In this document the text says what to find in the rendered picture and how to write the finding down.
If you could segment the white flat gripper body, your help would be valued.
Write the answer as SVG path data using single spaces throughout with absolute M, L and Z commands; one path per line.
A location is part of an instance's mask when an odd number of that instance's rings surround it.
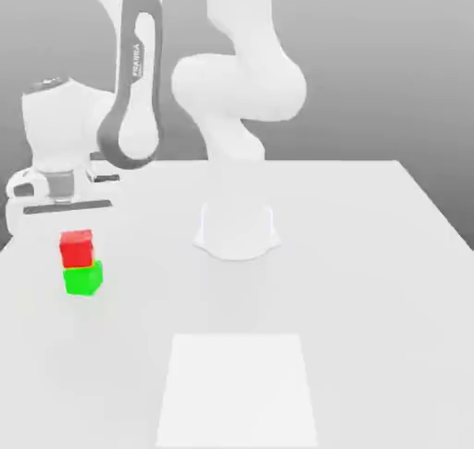
M 12 235 L 45 235 L 52 232 L 108 229 L 124 222 L 116 201 L 91 199 L 50 203 L 22 197 L 6 203 L 6 224 Z

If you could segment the small red cube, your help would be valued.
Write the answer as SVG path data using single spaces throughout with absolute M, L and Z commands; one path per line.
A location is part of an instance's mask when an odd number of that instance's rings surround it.
M 63 231 L 60 235 L 59 250 L 64 268 L 91 267 L 94 263 L 92 231 Z

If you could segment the small green cube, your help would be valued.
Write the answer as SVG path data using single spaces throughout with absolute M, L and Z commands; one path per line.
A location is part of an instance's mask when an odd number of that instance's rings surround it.
M 103 265 L 95 260 L 90 267 L 65 268 L 63 278 L 68 294 L 92 296 L 103 283 Z

